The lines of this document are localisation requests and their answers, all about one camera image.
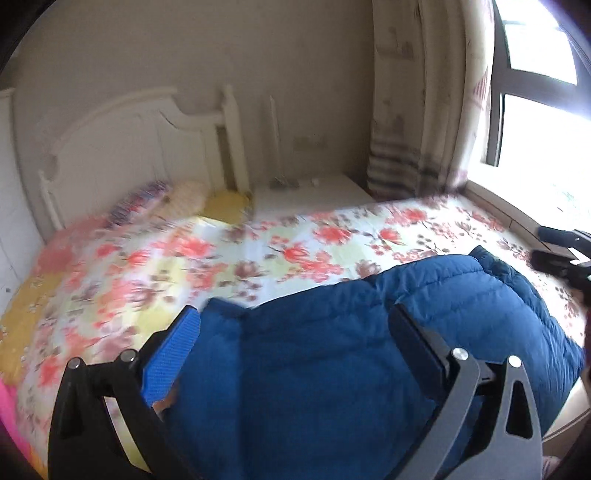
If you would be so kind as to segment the blue puffer jacket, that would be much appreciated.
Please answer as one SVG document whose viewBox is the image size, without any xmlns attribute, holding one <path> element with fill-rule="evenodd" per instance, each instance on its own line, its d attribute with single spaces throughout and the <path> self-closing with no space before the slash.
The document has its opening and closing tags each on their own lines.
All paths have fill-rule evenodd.
<svg viewBox="0 0 591 480">
<path fill-rule="evenodd" d="M 403 305 L 476 358 L 519 357 L 548 429 L 584 365 L 534 286 L 482 247 L 245 308 L 211 299 L 165 425 L 207 479 L 382 479 L 436 404 L 392 338 Z"/>
</svg>

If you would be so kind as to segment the pink cloth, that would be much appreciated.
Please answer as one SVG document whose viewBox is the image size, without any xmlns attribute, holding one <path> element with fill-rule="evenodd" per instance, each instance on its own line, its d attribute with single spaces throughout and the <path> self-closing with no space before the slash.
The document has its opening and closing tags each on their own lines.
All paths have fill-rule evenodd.
<svg viewBox="0 0 591 480">
<path fill-rule="evenodd" d="M 16 421 L 16 390 L 1 382 L 1 478 L 37 479 L 31 465 L 30 445 Z"/>
</svg>

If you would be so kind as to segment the floral bed quilt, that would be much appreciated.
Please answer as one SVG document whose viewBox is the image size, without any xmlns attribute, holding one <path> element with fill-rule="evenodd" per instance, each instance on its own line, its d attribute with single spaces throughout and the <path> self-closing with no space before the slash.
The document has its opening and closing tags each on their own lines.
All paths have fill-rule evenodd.
<svg viewBox="0 0 591 480">
<path fill-rule="evenodd" d="M 530 268 L 528 242 L 462 196 L 324 210 L 231 225 L 204 216 L 105 229 L 94 220 L 57 234 L 1 320 L 1 412 L 40 474 L 58 371 L 70 353 L 109 360 L 167 324 L 183 302 L 223 297 L 254 306 L 356 280 L 434 255 L 482 246 L 522 273 L 558 322 L 583 340 L 575 299 Z"/>
</svg>

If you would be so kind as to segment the blue red floral pillow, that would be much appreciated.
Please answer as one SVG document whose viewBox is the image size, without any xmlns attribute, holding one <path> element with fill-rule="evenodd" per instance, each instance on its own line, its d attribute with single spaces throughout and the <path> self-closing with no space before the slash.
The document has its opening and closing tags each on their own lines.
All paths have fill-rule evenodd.
<svg viewBox="0 0 591 480">
<path fill-rule="evenodd" d="M 108 212 L 106 225 L 110 228 L 132 224 L 158 206 L 170 191 L 170 184 L 152 181 L 132 190 Z"/>
</svg>

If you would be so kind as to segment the striped beige curtain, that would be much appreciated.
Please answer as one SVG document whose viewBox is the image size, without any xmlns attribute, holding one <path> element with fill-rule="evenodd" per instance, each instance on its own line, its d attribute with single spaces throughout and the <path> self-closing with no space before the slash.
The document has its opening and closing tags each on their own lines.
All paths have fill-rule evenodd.
<svg viewBox="0 0 591 480">
<path fill-rule="evenodd" d="M 367 182 L 381 200 L 460 189 L 485 156 L 495 46 L 490 1 L 376 1 Z"/>
</svg>

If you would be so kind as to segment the peach patterned pillow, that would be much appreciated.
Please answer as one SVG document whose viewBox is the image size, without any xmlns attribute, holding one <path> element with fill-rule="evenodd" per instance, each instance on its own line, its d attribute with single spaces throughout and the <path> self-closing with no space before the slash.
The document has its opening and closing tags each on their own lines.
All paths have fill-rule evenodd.
<svg viewBox="0 0 591 480">
<path fill-rule="evenodd" d="M 165 196 L 157 216 L 173 221 L 197 215 L 204 210 L 209 193 L 209 188 L 198 181 L 179 182 Z"/>
</svg>

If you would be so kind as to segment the yellow pillow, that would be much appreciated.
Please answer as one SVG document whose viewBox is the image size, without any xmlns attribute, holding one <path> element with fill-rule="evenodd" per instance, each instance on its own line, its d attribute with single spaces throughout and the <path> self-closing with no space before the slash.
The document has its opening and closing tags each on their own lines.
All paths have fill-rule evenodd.
<svg viewBox="0 0 591 480">
<path fill-rule="evenodd" d="M 226 224 L 240 224 L 252 217 L 252 201 L 249 195 L 236 191 L 215 192 L 207 198 L 201 216 Z"/>
</svg>

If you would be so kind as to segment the white nightstand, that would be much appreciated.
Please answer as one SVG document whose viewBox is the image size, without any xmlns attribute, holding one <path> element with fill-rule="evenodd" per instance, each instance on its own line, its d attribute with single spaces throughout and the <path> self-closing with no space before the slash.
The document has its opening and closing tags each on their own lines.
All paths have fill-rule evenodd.
<svg viewBox="0 0 591 480">
<path fill-rule="evenodd" d="M 303 215 L 363 206 L 374 199 L 345 174 L 304 180 L 273 180 L 252 195 L 252 218 Z"/>
</svg>

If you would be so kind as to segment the white headboard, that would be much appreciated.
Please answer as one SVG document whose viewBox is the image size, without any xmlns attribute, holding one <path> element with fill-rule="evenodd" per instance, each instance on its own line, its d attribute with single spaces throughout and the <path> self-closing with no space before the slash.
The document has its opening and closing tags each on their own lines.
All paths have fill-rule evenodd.
<svg viewBox="0 0 591 480">
<path fill-rule="evenodd" d="M 148 182 L 200 180 L 209 189 L 250 190 L 235 89 L 214 111 L 188 115 L 174 87 L 111 99 L 75 121 L 53 144 L 53 176 L 39 176 L 52 225 L 62 230 L 105 211 Z"/>
</svg>

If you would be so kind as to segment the dark window frame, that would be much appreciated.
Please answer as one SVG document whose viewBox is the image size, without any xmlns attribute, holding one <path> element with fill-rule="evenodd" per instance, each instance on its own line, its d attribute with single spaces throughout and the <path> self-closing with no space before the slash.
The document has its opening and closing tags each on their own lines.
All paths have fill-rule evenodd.
<svg viewBox="0 0 591 480">
<path fill-rule="evenodd" d="M 498 166 L 509 97 L 590 115 L 590 38 L 556 1 L 494 1 L 491 120 L 485 163 Z"/>
</svg>

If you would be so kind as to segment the wall power socket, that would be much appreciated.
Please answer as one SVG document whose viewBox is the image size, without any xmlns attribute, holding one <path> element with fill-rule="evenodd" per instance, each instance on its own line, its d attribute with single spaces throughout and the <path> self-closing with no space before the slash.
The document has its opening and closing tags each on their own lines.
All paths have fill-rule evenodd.
<svg viewBox="0 0 591 480">
<path fill-rule="evenodd" d="M 318 137 L 301 136 L 293 139 L 293 149 L 297 152 L 315 152 L 327 150 L 328 148 L 329 141 L 325 135 Z"/>
</svg>

